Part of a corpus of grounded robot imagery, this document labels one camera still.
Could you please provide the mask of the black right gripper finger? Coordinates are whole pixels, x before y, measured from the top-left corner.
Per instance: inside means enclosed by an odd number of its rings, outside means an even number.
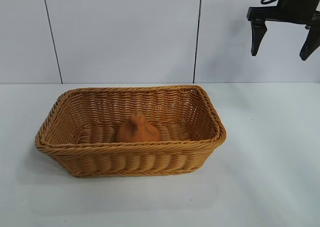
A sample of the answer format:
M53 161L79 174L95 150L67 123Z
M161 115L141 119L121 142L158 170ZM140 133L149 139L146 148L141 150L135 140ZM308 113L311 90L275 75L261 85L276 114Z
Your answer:
M320 46L320 28L312 26L308 32L307 38L300 50L299 56L303 61Z
M260 44L267 32L265 20L251 20L251 55L256 56Z

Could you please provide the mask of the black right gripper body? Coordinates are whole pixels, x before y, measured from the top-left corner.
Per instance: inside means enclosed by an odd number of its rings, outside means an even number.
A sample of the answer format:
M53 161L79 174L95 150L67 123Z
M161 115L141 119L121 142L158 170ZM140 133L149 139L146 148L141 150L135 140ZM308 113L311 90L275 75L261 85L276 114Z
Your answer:
M261 0L262 6L249 7L248 21L265 20L272 22L305 25L306 29L320 27L320 0Z

